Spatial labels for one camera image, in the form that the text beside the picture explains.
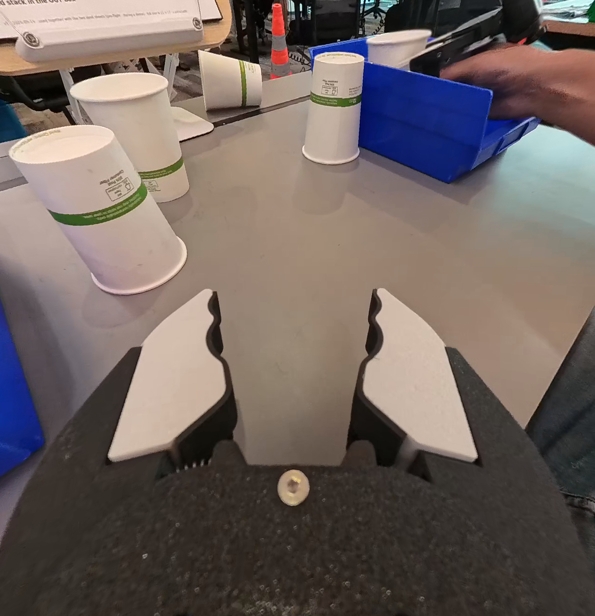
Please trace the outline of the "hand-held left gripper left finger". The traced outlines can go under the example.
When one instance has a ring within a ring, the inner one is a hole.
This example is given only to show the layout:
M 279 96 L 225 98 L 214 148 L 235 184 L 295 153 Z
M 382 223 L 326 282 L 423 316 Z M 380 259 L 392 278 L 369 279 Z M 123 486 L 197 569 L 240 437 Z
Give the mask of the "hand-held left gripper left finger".
M 221 322 L 217 293 L 203 289 L 146 337 L 109 462 L 165 453 L 177 469 L 204 466 L 233 440 L 238 407 Z

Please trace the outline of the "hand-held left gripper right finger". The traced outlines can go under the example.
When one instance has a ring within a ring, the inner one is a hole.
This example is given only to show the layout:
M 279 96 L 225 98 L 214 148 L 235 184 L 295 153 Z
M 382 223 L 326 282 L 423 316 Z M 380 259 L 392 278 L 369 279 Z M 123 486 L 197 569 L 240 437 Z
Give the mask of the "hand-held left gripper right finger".
M 420 453 L 475 463 L 478 450 L 445 343 L 384 288 L 371 294 L 365 350 L 347 449 L 367 441 L 377 465 L 405 469 Z

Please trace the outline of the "stack of white paper cups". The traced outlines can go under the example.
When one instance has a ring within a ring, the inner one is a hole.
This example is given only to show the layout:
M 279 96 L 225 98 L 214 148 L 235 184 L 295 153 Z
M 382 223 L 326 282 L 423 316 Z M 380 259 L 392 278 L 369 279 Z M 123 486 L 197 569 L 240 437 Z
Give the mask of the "stack of white paper cups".
M 409 70 L 410 60 L 426 49 L 432 32 L 403 30 L 366 38 L 368 61 L 372 64 Z

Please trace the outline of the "blue plastic bin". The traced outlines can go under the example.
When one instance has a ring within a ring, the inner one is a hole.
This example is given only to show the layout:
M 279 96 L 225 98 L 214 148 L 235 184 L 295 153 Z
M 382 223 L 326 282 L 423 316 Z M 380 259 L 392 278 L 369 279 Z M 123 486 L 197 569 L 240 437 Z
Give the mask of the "blue plastic bin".
M 0 298 L 0 477 L 45 445 Z
M 489 118 L 493 93 L 368 61 L 367 39 L 311 47 L 365 59 L 358 145 L 445 183 L 457 180 L 533 131 L 538 118 Z

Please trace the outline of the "white paper cup green band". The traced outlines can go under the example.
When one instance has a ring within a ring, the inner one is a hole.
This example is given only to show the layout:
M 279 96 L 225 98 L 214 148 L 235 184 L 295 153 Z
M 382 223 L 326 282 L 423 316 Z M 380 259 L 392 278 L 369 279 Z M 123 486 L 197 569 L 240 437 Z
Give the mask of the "white paper cup green band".
M 46 130 L 16 142 L 9 157 L 100 289 L 136 295 L 185 265 L 185 243 L 110 129 Z
M 312 61 L 302 154 L 321 165 L 359 156 L 358 136 L 365 59 L 352 52 L 322 52 Z
M 101 75 L 74 84 L 70 94 L 94 125 L 114 132 L 157 203 L 188 193 L 165 77 L 145 72 Z
M 263 78 L 259 64 L 198 51 L 204 105 L 207 112 L 259 108 Z

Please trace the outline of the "person's right hand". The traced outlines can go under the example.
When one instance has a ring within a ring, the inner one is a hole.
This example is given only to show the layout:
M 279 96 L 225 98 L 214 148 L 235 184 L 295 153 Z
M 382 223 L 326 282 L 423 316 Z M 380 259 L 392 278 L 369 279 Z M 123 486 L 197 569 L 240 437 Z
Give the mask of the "person's right hand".
M 492 92 L 489 119 L 556 122 L 562 52 L 506 45 L 443 68 L 440 77 Z

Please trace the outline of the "brown wooden table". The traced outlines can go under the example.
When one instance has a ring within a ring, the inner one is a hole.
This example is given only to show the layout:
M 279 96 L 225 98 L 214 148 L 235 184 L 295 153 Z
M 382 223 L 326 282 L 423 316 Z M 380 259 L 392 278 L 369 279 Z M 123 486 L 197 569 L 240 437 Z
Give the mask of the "brown wooden table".
M 546 19 L 543 24 L 550 33 L 595 38 L 595 22 Z

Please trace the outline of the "black office chair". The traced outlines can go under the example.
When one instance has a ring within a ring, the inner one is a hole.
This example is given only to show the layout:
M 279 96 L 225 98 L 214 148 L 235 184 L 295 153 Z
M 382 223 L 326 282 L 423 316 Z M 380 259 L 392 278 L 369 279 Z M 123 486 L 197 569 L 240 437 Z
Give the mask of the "black office chair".
M 362 1 L 293 1 L 289 45 L 316 46 L 358 37 Z

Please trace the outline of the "orange traffic cone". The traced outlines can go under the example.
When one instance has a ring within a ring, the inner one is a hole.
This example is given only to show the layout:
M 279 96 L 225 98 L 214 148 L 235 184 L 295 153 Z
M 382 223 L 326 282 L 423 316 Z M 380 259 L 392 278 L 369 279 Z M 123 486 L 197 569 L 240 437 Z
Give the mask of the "orange traffic cone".
M 272 5 L 271 80 L 291 75 L 282 5 Z

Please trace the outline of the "blue storage box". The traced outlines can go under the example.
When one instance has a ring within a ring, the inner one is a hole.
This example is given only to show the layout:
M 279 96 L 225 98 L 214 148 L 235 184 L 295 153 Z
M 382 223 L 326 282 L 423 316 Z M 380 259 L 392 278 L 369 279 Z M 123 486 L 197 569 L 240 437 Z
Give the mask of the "blue storage box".
M 16 112 L 0 99 L 0 143 L 16 141 L 27 137 L 27 132 Z

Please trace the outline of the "printed instruction sheet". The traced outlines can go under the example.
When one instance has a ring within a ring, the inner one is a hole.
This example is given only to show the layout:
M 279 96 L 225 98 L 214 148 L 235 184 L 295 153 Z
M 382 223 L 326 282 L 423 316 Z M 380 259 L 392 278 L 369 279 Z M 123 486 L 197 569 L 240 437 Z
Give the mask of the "printed instruction sheet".
M 203 27 L 223 18 L 218 1 L 0 1 L 0 40 L 64 31 L 102 35 L 186 32 L 196 40 Z

